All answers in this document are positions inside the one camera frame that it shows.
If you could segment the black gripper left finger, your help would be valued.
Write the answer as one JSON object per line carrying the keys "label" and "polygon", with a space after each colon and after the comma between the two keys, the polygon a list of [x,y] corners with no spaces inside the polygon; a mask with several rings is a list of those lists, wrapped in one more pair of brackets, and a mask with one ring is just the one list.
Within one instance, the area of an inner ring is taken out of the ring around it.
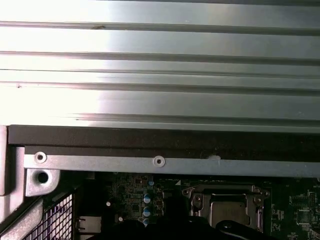
{"label": "black gripper left finger", "polygon": [[122,223],[110,227],[103,227],[101,233],[94,238],[96,240],[143,240],[150,237],[151,240],[165,240],[178,234],[178,222],[174,220],[174,208],[178,205],[177,197],[169,197],[165,200],[163,216],[155,223],[144,225],[138,220],[125,220]]}

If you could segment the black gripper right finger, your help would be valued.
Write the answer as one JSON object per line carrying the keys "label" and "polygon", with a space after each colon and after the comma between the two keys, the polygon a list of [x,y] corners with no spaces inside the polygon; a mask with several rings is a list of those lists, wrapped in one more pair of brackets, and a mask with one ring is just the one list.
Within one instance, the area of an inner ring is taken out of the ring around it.
{"label": "black gripper right finger", "polygon": [[272,210],[265,230],[267,196],[180,196],[176,221],[188,240],[314,240],[311,209]]}

